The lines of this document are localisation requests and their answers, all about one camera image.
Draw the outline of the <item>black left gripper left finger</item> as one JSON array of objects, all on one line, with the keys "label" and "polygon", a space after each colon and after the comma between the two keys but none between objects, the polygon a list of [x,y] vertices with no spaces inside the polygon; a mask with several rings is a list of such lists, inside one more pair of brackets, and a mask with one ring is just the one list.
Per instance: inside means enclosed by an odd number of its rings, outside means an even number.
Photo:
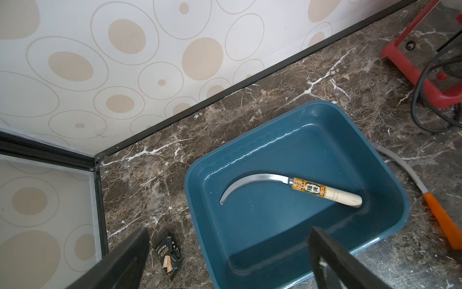
[{"label": "black left gripper left finger", "polygon": [[70,289],[137,289],[149,255],[149,240],[148,229],[139,228],[68,287]]}]

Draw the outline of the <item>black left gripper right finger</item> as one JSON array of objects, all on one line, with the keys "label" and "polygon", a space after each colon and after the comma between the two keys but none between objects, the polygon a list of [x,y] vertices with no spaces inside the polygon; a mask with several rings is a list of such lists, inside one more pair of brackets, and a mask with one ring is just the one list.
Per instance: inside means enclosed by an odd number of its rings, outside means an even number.
[{"label": "black left gripper right finger", "polygon": [[319,289],[389,288],[321,228],[311,229],[308,247]]}]

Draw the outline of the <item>wooden handled labelled sickle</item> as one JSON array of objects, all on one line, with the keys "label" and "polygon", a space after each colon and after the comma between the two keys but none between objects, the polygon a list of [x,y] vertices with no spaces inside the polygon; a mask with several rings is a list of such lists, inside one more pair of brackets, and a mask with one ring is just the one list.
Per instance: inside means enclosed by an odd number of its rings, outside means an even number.
[{"label": "wooden handled labelled sickle", "polygon": [[318,196],[329,201],[337,202],[339,204],[353,208],[360,208],[363,204],[363,199],[359,195],[307,181],[305,179],[286,177],[272,173],[258,173],[238,179],[230,186],[228,186],[228,188],[222,194],[220,204],[223,205],[228,197],[239,188],[244,187],[245,185],[261,182],[282,183],[290,186],[293,190],[305,192],[310,195]]}]

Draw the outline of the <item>orange handled sickle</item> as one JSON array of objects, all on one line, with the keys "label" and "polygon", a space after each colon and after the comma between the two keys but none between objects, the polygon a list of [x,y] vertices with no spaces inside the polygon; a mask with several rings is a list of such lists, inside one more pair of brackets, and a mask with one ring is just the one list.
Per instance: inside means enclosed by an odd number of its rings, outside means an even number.
[{"label": "orange handled sickle", "polygon": [[433,194],[430,193],[430,191],[426,188],[425,184],[421,181],[421,179],[418,177],[416,172],[411,168],[411,166],[409,166],[401,157],[399,157],[397,154],[390,151],[389,149],[381,145],[375,144],[375,143],[373,143],[372,145],[379,153],[389,157],[396,164],[398,164],[404,171],[406,171],[408,176],[413,180],[413,182],[416,184],[418,189],[421,191],[423,198],[425,199],[428,207],[433,213],[433,216],[437,219],[442,231],[447,237],[451,245],[451,248],[453,250],[461,250],[462,249],[462,231],[452,221],[448,213],[439,204],[439,202],[433,196]]}]

